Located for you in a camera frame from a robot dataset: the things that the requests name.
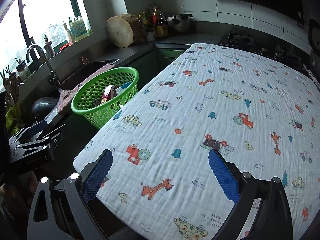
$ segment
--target pot handle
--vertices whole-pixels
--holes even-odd
[[[180,14],[180,16],[182,16],[184,19],[187,19],[187,18],[193,18],[193,15],[191,13],[183,13],[183,14]]]

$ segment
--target kitchen sink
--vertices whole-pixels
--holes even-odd
[[[96,72],[98,69],[103,67],[105,64],[114,64],[118,59],[110,59],[106,61],[92,62],[88,66],[83,66],[69,77],[67,77],[57,88],[61,90],[72,90],[76,85],[80,84],[83,80],[89,77],[91,74]]]

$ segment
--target green plastic basket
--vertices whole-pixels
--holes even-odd
[[[89,80],[74,96],[71,109],[75,114],[83,115],[94,127],[101,129],[137,92],[139,73],[131,67],[119,67],[107,70]],[[131,82],[125,92],[94,107],[95,99],[101,99],[104,88],[108,85],[122,86]]]

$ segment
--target blue gripper pad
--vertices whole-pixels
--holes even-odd
[[[214,150],[209,152],[209,165],[227,199],[236,204],[240,198],[238,182]]]
[[[90,172],[85,184],[83,184],[82,199],[84,203],[87,204],[89,200],[95,198],[104,178],[111,168],[112,162],[112,153],[109,150],[106,150],[104,156],[98,161]]]

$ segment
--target red object on window sill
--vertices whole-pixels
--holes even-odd
[[[59,50],[62,51],[62,50],[65,49],[66,47],[69,47],[69,43],[63,45]]]

